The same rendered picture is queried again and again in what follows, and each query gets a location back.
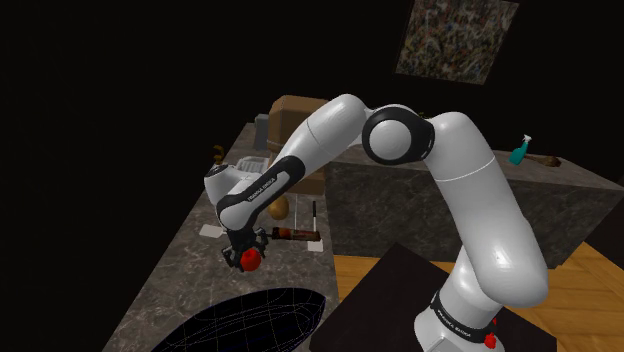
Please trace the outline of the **teal spray bottle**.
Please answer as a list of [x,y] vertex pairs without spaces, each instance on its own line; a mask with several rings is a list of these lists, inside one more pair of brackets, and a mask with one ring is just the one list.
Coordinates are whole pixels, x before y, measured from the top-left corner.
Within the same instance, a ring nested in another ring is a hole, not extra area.
[[529,142],[532,140],[532,137],[529,135],[524,135],[522,140],[522,145],[518,148],[515,148],[509,158],[508,161],[514,165],[519,165],[523,159],[525,158]]

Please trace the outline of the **brown cardboard box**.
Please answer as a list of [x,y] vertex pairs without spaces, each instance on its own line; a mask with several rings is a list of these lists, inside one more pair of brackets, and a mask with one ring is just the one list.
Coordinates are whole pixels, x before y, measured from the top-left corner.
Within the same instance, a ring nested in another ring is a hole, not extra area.
[[[295,129],[314,111],[327,103],[327,100],[283,95],[271,107],[268,119],[267,148],[272,164]],[[324,168],[307,176],[295,184],[289,193],[323,195],[325,192]]]

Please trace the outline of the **dark brown bar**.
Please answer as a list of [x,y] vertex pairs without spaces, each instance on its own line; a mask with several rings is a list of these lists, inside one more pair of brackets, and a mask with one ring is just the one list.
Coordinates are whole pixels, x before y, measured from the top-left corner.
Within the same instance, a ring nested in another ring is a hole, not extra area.
[[321,240],[319,231],[297,230],[285,227],[274,227],[272,229],[271,238],[274,240],[295,240],[312,242],[318,242]]

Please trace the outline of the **golden brown potato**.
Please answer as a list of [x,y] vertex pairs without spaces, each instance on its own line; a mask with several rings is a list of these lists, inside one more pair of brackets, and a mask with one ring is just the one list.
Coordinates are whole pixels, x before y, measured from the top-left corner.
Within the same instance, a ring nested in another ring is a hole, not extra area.
[[290,212],[289,201],[284,195],[278,197],[275,201],[273,201],[267,207],[267,213],[274,220],[286,219],[289,215],[289,212]]

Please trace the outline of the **dark robot stand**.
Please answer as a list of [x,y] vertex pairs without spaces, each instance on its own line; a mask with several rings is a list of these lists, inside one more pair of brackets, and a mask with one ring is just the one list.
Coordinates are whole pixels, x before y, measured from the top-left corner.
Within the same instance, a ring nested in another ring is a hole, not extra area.
[[[311,352],[423,352],[414,330],[448,274],[395,244],[312,334]],[[469,352],[558,352],[557,340],[514,312]]]

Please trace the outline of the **speckled wall picture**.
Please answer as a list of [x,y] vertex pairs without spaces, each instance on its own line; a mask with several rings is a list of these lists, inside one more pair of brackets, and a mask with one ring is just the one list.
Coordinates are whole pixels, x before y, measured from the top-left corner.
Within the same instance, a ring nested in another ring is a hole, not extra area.
[[414,0],[395,72],[482,85],[520,4]]

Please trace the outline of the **red apple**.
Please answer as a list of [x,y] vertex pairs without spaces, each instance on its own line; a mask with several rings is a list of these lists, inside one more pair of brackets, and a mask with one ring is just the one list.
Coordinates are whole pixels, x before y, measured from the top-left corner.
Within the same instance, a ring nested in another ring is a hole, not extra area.
[[243,271],[255,271],[261,264],[262,255],[261,253],[254,249],[250,248],[242,253],[240,259],[240,266]]

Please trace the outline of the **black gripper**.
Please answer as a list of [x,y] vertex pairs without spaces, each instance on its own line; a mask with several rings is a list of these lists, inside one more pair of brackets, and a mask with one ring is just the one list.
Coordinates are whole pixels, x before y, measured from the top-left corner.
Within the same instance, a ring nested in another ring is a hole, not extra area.
[[229,267],[243,271],[241,265],[242,253],[254,247],[262,258],[265,258],[266,246],[269,243],[264,230],[243,228],[241,230],[227,230],[230,245],[222,249],[222,255]]

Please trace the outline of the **grey box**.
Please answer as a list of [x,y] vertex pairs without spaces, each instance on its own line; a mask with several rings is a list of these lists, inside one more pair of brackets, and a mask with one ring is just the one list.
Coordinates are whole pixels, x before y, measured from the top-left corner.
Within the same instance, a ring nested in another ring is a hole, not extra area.
[[258,114],[254,119],[255,137],[254,148],[256,150],[267,150],[269,115]]

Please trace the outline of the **brown oblong thing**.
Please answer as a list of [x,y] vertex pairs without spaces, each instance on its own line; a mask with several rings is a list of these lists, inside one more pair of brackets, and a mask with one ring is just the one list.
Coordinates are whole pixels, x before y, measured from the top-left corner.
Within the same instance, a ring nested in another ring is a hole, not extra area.
[[526,155],[525,159],[529,159],[532,161],[535,161],[543,166],[546,167],[560,167],[562,162],[560,159],[558,159],[555,156],[533,156],[533,155]]

